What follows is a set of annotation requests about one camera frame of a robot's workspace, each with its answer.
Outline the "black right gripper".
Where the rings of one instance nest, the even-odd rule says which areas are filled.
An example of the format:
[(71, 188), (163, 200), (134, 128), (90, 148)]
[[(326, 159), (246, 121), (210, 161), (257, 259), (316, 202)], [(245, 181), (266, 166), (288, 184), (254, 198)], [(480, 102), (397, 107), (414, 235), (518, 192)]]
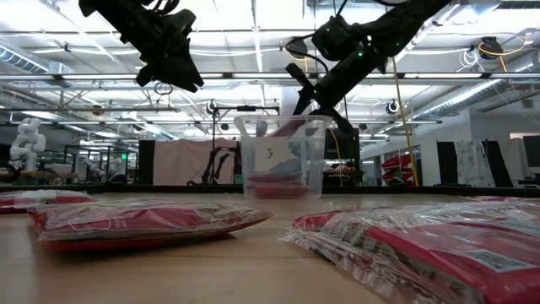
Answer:
[(353, 131), (352, 125), (334, 107), (351, 89), (381, 64), (382, 57), (377, 55), (351, 54), (325, 73), (325, 76), (316, 84), (312, 84), (295, 63), (288, 64), (285, 70), (302, 86), (298, 92), (299, 99), (293, 114), (301, 115), (314, 100), (320, 107), (310, 113), (310, 122), (322, 122), (323, 124), (335, 122), (344, 133), (351, 133)]

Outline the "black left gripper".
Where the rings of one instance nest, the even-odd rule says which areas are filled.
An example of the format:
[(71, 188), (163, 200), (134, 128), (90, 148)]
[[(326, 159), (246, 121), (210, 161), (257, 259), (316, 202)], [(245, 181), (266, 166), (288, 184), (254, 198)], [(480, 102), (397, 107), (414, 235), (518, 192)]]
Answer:
[(189, 92), (203, 87), (203, 79), (189, 52), (191, 32), (192, 23), (167, 24), (158, 34), (152, 34), (140, 24), (128, 23), (121, 32), (121, 40), (131, 43), (145, 63), (136, 82), (141, 87), (153, 81), (173, 84)]

